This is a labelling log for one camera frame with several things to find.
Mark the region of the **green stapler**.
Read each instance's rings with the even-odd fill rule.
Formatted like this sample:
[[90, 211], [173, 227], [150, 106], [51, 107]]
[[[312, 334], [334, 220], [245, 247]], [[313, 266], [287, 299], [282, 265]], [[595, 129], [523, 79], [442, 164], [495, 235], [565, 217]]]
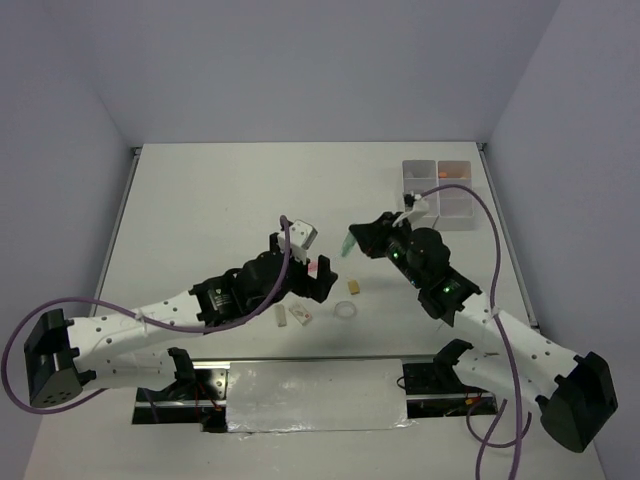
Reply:
[[348, 257], [355, 245], [356, 245], [355, 238], [352, 235], [347, 235], [341, 245], [340, 256], [342, 258]]

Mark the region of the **orange capped clear tube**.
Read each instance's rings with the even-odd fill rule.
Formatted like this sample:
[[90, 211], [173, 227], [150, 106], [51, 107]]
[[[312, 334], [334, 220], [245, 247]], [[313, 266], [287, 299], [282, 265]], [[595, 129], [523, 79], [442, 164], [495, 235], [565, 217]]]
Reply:
[[469, 179], [470, 176], [466, 172], [460, 171], [440, 171], [438, 174], [440, 179], [452, 179], [452, 180], [460, 180], [460, 179]]

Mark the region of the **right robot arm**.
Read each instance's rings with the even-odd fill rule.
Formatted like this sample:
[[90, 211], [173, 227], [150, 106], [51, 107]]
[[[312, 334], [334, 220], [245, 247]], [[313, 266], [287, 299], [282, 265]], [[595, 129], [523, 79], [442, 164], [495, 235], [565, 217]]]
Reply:
[[399, 213], [352, 224], [364, 255], [388, 259], [418, 291], [433, 319], [455, 338], [439, 353], [436, 383], [462, 385], [520, 399], [542, 428], [565, 449], [581, 453], [618, 408], [606, 360], [584, 356], [545, 338], [492, 305], [490, 297], [450, 264], [450, 249], [434, 229], [413, 229]]

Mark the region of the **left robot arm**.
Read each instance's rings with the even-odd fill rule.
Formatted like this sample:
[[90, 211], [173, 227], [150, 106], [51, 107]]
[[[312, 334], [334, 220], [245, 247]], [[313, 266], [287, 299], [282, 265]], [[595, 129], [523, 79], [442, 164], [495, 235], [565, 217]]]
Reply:
[[309, 272], [306, 240], [298, 232], [276, 232], [269, 248], [240, 268], [227, 270], [155, 304], [126, 309], [104, 303], [108, 314], [66, 316], [60, 301], [37, 308], [24, 342], [28, 407], [66, 411], [85, 391], [127, 387], [189, 396], [196, 375], [188, 353], [147, 348], [180, 335], [199, 336], [238, 328], [292, 293], [324, 302], [338, 276], [329, 258], [319, 256]]

